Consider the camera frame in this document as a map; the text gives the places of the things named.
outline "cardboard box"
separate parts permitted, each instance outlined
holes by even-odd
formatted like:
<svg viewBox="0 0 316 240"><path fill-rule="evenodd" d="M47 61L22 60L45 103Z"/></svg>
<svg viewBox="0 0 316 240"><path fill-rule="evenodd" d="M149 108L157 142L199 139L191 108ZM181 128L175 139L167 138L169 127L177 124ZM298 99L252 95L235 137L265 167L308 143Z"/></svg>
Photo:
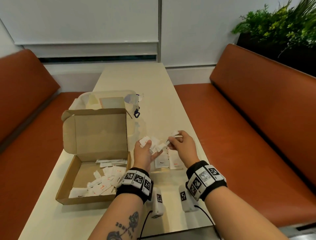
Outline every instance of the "cardboard box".
<svg viewBox="0 0 316 240"><path fill-rule="evenodd" d="M115 98L116 108L67 110L62 115L64 149L75 154L56 195L64 205L112 201L115 194L82 198L68 198L73 187L87 187L95 180L98 170L103 176L98 159L127 159L131 167L131 154L127 147L124 99Z"/></svg>

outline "box lid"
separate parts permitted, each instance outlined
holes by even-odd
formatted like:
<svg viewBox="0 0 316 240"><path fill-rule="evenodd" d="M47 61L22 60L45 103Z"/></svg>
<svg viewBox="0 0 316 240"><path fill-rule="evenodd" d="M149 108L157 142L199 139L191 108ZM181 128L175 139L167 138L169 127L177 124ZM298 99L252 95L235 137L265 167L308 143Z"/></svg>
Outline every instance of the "box lid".
<svg viewBox="0 0 316 240"><path fill-rule="evenodd" d="M124 106L124 99L119 101ZM127 158L126 114L125 108L66 110L61 117L65 151L82 161Z"/></svg>

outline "black wrist strap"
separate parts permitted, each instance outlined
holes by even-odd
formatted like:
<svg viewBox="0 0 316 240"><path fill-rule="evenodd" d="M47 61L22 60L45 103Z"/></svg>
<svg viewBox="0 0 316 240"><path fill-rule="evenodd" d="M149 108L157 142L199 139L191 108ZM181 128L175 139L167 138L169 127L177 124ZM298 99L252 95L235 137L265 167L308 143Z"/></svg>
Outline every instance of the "black wrist strap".
<svg viewBox="0 0 316 240"><path fill-rule="evenodd" d="M189 181L185 183L186 188L195 200L205 200L206 196L214 189L225 186L226 179L217 171L213 165L200 161L193 164L186 171Z"/></svg>
<svg viewBox="0 0 316 240"><path fill-rule="evenodd" d="M131 193L139 196L143 203L151 200L154 182L149 174L137 167L128 170L118 184L116 196L122 193Z"/></svg>

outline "plastic container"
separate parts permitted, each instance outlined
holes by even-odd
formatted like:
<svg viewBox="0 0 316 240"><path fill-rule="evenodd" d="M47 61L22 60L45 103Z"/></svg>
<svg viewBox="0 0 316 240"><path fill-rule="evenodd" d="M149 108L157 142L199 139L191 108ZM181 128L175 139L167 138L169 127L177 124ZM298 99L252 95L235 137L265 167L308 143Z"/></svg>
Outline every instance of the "plastic container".
<svg viewBox="0 0 316 240"><path fill-rule="evenodd" d="M121 90L121 91L102 91L102 92L86 92L81 94L76 100L75 109L100 109L115 107L111 106L111 103L103 98L116 98L123 97L125 102L125 108L132 116L127 118L127 135L133 135L135 132L135 118L138 118L139 106L138 95L133 90Z"/></svg>

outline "black planter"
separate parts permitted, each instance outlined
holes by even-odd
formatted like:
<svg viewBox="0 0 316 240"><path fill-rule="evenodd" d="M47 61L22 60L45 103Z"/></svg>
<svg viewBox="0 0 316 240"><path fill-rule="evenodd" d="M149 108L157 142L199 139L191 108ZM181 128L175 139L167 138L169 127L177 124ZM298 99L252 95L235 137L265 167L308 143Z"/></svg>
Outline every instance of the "black planter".
<svg viewBox="0 0 316 240"><path fill-rule="evenodd" d="M286 45L258 41L250 34L240 34L237 45L316 77L316 47L288 48L281 53Z"/></svg>

